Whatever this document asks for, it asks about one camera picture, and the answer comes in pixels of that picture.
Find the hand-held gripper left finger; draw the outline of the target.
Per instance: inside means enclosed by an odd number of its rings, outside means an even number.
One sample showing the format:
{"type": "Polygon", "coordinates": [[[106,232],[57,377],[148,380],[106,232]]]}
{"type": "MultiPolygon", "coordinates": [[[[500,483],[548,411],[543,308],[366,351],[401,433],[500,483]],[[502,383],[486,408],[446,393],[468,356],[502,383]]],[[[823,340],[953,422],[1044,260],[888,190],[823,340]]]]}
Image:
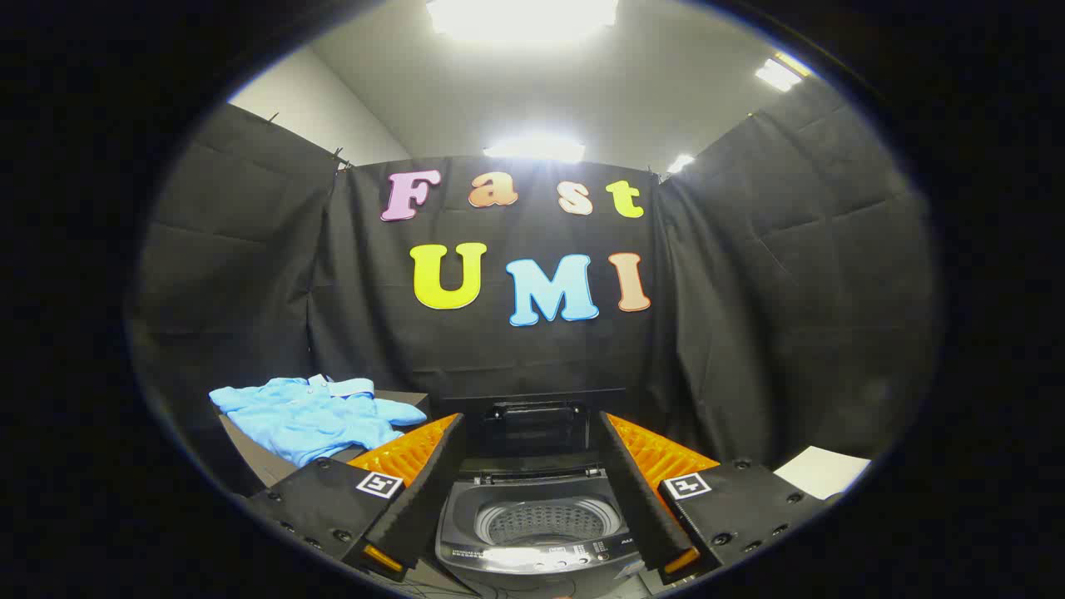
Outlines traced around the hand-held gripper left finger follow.
{"type": "Polygon", "coordinates": [[[465,417],[454,412],[349,462],[308,463],[245,507],[328,560],[403,582],[436,535],[464,454],[465,417]]]}

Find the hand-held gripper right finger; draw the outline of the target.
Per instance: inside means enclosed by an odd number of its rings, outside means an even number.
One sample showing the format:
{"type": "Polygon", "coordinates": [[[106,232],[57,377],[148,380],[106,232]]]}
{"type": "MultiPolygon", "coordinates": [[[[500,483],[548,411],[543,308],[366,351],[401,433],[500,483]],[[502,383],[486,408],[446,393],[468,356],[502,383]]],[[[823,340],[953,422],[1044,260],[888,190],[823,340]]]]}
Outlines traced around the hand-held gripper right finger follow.
{"type": "Polygon", "coordinates": [[[783,543],[828,507],[758,463],[720,463],[600,412],[602,466],[646,568],[712,574],[783,543]]]}

